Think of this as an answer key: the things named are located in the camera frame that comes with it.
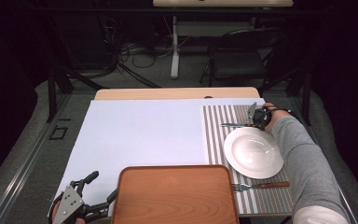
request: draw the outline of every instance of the striped placemat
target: striped placemat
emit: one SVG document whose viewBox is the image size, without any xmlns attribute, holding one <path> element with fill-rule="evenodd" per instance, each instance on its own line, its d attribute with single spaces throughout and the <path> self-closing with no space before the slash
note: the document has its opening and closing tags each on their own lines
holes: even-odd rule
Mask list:
<svg viewBox="0 0 358 224">
<path fill-rule="evenodd" d="M 225 165 L 231 172 L 234 183 L 260 184 L 288 180 L 284 167 L 275 176 L 253 179 L 244 176 L 229 165 L 224 155 L 226 136 L 234 128 L 222 128 L 221 123 L 246 123 L 250 105 L 205 105 L 202 107 L 204 134 L 210 164 Z M 248 189 L 237 192 L 240 215 L 285 215 L 291 216 L 292 199 L 289 188 Z"/>
</svg>

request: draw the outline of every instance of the gray carpet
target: gray carpet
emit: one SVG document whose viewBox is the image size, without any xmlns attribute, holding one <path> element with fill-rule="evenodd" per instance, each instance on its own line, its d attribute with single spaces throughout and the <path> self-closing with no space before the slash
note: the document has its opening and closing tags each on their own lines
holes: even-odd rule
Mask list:
<svg viewBox="0 0 358 224">
<path fill-rule="evenodd" d="M 147 68 L 137 68 L 132 63 L 132 57 L 130 57 L 126 61 L 126 65 L 164 88 L 206 87 L 207 80 L 199 84 L 200 75 L 207 62 L 205 55 L 202 55 L 204 51 L 205 48 L 194 50 L 194 48 L 186 48 L 186 45 L 182 46 L 180 75 L 176 80 L 170 78 L 171 57 L 157 57 L 154 61 L 150 56 L 136 55 L 134 63 L 137 65 L 147 66 L 153 61 L 154 63 Z M 108 76 L 94 78 L 93 80 L 108 88 L 147 88 L 146 85 L 136 81 L 127 73 L 122 73 L 119 69 Z M 257 80 L 240 84 L 220 82 L 216 85 L 257 86 L 259 83 L 259 80 Z M 95 94 L 94 90 L 77 80 L 73 80 L 73 84 L 76 88 L 73 94 L 66 96 L 59 93 L 58 98 L 61 99 L 59 114 L 50 124 L 46 124 L 48 118 L 47 83 L 36 88 L 39 100 L 33 117 L 0 169 L 0 223 L 47 222 L 52 195 L 55 194 L 61 182 L 65 165 L 90 105 L 90 100 L 93 99 Z M 286 97 L 283 92 L 285 86 L 286 83 L 283 82 L 266 92 L 264 98 L 268 102 L 293 108 L 298 113 L 298 99 L 300 98 Z M 322 146 L 338 182 L 341 185 L 349 186 L 343 188 L 343 191 L 344 194 L 349 195 L 349 201 L 355 206 L 352 207 L 352 210 L 358 218 L 358 185 L 346 164 L 337 154 L 330 121 L 325 114 L 323 103 L 315 94 L 312 94 L 310 108 L 312 128 L 309 128 L 309 131 L 315 141 Z M 26 163 L 29 156 L 34 157 L 33 163 Z M 27 172 L 21 173 L 20 170 L 24 170 L 24 168 L 27 168 L 25 169 Z M 6 198 L 6 191 L 10 189 L 11 181 L 16 177 L 21 177 L 23 180 L 21 183 L 24 184 L 15 185 L 19 188 L 14 191 L 12 198 L 2 201 Z M 350 188 L 357 190 L 354 196 Z M 283 219 L 284 217 L 251 218 L 252 223 L 257 224 L 280 223 Z M 110 223 L 110 220 L 103 219 L 94 223 Z"/>
</svg>

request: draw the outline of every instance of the white plate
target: white plate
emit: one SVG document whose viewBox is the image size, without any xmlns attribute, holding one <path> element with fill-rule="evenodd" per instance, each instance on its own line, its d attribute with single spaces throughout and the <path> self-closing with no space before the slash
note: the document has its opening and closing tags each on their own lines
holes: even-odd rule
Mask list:
<svg viewBox="0 0 358 224">
<path fill-rule="evenodd" d="M 272 177 L 283 167 L 275 139 L 256 128 L 239 128 L 231 132 L 225 140 L 224 150 L 230 165 L 251 178 Z"/>
</svg>

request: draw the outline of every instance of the white table leg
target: white table leg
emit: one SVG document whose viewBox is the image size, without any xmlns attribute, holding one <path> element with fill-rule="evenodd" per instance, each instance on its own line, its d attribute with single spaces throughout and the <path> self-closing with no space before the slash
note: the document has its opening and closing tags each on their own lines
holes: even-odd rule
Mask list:
<svg viewBox="0 0 358 224">
<path fill-rule="evenodd" d="M 179 48 L 178 48 L 178 30 L 177 30 L 177 20 L 176 17 L 173 17 L 172 22 L 172 32 L 173 32 L 173 56 L 172 56 L 172 69 L 171 69 L 171 78 L 177 79 L 179 73 Z"/>
</svg>

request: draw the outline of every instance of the person's arm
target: person's arm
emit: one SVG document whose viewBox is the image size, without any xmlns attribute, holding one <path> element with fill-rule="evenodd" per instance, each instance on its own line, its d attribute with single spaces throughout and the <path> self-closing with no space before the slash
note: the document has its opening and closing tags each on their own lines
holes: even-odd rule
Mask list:
<svg viewBox="0 0 358 224">
<path fill-rule="evenodd" d="M 291 182 L 294 223 L 350 223 L 330 165 L 304 126 L 277 110 L 266 131 L 277 141 Z"/>
</svg>

